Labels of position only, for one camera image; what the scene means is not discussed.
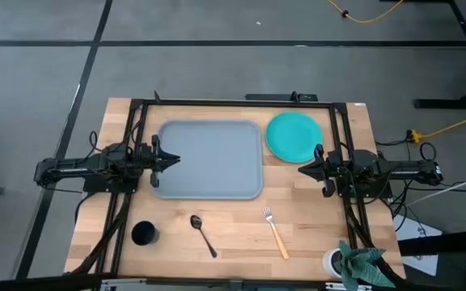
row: butcher block tabletop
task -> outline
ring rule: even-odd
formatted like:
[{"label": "butcher block tabletop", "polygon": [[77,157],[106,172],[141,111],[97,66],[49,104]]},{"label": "butcher block tabletop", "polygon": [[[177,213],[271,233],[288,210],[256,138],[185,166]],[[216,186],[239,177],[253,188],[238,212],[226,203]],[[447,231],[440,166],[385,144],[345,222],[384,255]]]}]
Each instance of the butcher block tabletop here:
[{"label": "butcher block tabletop", "polygon": [[[122,140],[130,101],[109,99],[99,148]],[[347,108],[355,149],[376,152],[366,105],[348,103]],[[298,167],[305,163],[284,162],[265,144],[267,124],[284,111],[309,115],[323,131],[325,152],[334,150],[328,109],[149,106],[143,136],[143,141],[149,144],[150,137],[169,120],[241,119],[258,124],[262,133],[264,188],[253,200],[163,200],[152,193],[147,170],[132,195],[118,276],[339,280],[323,269],[322,258],[340,240],[348,242],[341,199],[324,198],[322,183],[298,173]],[[337,120],[344,141],[341,117]],[[100,239],[109,200],[109,193],[98,193],[80,207],[66,271],[78,267]],[[289,252],[287,260],[282,258],[265,220],[262,207],[266,205],[273,211],[275,225]],[[405,277],[389,209],[377,200],[367,205],[366,211],[373,243],[387,250],[384,259],[397,274]],[[217,251],[217,258],[211,257],[201,233],[191,227],[193,214],[201,217],[202,230]],[[143,247],[133,243],[131,230],[140,221],[154,223],[160,232],[158,242]],[[111,241],[104,271],[110,269],[113,250]]]}]

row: silver spoon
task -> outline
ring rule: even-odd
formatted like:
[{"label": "silver spoon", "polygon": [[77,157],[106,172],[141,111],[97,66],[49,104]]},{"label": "silver spoon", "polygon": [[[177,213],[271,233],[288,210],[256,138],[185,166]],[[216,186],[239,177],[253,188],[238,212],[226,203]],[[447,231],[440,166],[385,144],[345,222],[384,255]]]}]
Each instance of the silver spoon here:
[{"label": "silver spoon", "polygon": [[192,224],[192,227],[196,230],[199,230],[201,231],[201,234],[202,234],[202,237],[204,238],[206,244],[208,245],[208,248],[210,249],[210,253],[211,253],[211,256],[216,258],[217,257],[217,252],[213,249],[213,247],[210,245],[210,243],[208,242],[208,239],[206,239],[206,236],[204,235],[204,233],[202,232],[201,230],[201,227],[202,227],[202,220],[199,216],[197,215],[192,215],[190,217],[190,224]]}]

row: teal plastic plate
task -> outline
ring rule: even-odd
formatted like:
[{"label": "teal plastic plate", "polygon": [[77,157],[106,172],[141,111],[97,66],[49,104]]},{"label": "teal plastic plate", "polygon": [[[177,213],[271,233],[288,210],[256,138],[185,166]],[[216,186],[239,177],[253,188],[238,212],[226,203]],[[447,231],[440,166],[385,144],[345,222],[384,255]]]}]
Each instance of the teal plastic plate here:
[{"label": "teal plastic plate", "polygon": [[275,116],[265,130],[267,146],[287,162],[306,162],[314,158],[314,148],[323,144],[320,126],[301,112],[283,112]]}]

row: fork with wooden handle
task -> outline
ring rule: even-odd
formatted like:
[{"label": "fork with wooden handle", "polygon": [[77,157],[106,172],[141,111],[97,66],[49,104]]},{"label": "fork with wooden handle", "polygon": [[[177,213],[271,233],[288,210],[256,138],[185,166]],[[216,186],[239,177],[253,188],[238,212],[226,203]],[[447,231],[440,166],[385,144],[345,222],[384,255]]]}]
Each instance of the fork with wooden handle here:
[{"label": "fork with wooden handle", "polygon": [[278,244],[278,248],[280,249],[280,252],[282,253],[283,259],[289,259],[289,254],[287,253],[287,250],[285,249],[285,246],[283,245],[283,241],[280,238],[280,234],[278,234],[278,232],[276,231],[276,227],[274,226],[273,214],[271,213],[271,208],[269,208],[269,206],[264,206],[263,210],[265,214],[265,220],[271,225],[271,228],[273,229],[273,234],[274,234],[274,237],[276,238],[276,243]]}]

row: yellow cable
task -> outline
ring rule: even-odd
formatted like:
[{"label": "yellow cable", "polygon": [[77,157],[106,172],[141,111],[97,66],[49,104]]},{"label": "yellow cable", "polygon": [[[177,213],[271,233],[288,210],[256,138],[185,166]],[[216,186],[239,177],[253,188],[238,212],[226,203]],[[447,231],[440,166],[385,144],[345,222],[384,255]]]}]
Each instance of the yellow cable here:
[{"label": "yellow cable", "polygon": [[444,133],[444,132],[446,132],[446,131],[449,130],[449,129],[453,129],[454,127],[460,126],[460,125],[462,125],[462,124],[466,124],[466,120],[463,120],[463,121],[458,122],[457,124],[453,124],[453,125],[451,125],[451,126],[447,126],[445,129],[440,129],[439,131],[434,132],[434,133],[429,133],[429,134],[421,134],[421,133],[419,133],[419,134],[418,134],[418,137],[419,137],[419,138],[433,137],[433,136],[435,136],[435,135],[439,135],[440,133]]},{"label": "yellow cable", "polygon": [[[334,7],[337,8],[337,11],[341,12],[341,13],[344,13],[345,11],[342,10],[336,3],[334,3],[332,0],[328,0],[330,2],[330,4],[332,4]],[[395,8],[397,8],[400,4],[402,4],[404,0],[400,0],[399,2],[397,2],[395,5],[393,5],[393,7],[389,8],[388,11],[382,13],[381,15],[373,18],[373,19],[368,19],[368,20],[358,20],[358,19],[355,19],[353,18],[352,16],[350,16],[350,14],[346,14],[345,17],[356,22],[356,23],[360,23],[360,24],[368,24],[368,23],[372,23],[376,20],[379,20],[381,18],[383,18],[384,16],[386,16],[389,12],[393,11]]]}]

